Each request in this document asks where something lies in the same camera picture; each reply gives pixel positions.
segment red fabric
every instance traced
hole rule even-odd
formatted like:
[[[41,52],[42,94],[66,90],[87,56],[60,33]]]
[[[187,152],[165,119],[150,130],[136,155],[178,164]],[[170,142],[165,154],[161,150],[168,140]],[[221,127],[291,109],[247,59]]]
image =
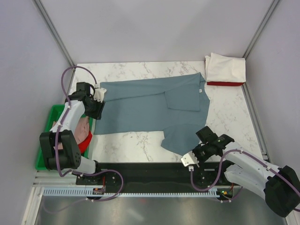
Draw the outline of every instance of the red fabric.
[[[86,151],[86,149],[88,148],[92,137],[93,137],[93,135],[89,131],[89,135],[87,136],[87,138],[83,142],[78,144],[78,147],[79,147],[79,150],[80,150],[81,154],[84,153]]]
[[[241,82],[207,82],[207,85],[214,85],[214,86],[241,86],[243,83]]]

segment gray shirt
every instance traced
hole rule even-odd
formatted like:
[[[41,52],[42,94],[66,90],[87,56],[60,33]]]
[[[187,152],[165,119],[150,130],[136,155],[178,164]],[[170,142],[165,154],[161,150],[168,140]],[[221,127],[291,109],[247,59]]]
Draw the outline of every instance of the gray shirt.
[[[201,73],[168,78],[102,82],[107,89],[95,135],[130,131],[163,131],[162,147],[183,155],[199,139],[210,101]]]

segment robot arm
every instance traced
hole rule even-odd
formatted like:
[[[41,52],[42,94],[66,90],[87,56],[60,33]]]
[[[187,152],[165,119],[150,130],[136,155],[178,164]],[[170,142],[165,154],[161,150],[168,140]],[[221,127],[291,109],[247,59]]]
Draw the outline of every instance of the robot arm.
[[[54,146],[58,127],[61,126],[58,135],[58,142],[63,146],[63,149],[59,150],[61,169],[76,169],[81,173],[95,172],[96,162],[81,156],[73,133],[83,114],[97,120],[101,119],[101,112],[105,105],[103,101],[105,92],[106,90],[97,84],[95,87],[86,82],[76,84],[76,92],[68,96],[71,104],[65,103],[64,111],[56,125],[49,132],[42,133],[39,138],[44,163],[48,170],[57,169]]]
[[[181,158],[184,166],[203,163],[212,155],[224,155],[226,160],[233,163],[225,168],[226,179],[259,195],[276,214],[286,217],[300,204],[300,197],[275,174],[284,177],[300,190],[299,179],[292,168],[280,168],[259,159],[234,142],[231,137],[218,137],[209,127],[204,127],[197,135],[202,144]]]

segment folded towel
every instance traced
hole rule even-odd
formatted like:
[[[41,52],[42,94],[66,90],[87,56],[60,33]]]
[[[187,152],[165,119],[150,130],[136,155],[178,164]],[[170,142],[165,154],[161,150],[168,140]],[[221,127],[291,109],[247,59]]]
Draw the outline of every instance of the folded towel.
[[[205,72],[208,85],[237,86],[246,82],[244,58],[232,58],[211,53],[211,56],[205,56]]]

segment marble table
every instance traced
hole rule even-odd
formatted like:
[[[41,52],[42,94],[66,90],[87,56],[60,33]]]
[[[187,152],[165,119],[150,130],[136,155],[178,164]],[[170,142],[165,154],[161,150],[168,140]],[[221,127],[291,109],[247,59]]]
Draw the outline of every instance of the marble table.
[[[203,61],[78,65],[89,69],[99,83],[205,73]],[[86,71],[78,68],[70,93],[75,91],[77,82],[83,81],[94,83]],[[245,149],[262,158],[241,87],[205,85],[205,91],[210,99],[206,125],[217,135],[229,135]],[[162,131],[94,135],[90,143],[89,158],[98,162],[180,162],[180,155],[160,146],[163,138]],[[218,161],[219,157],[209,160]]]

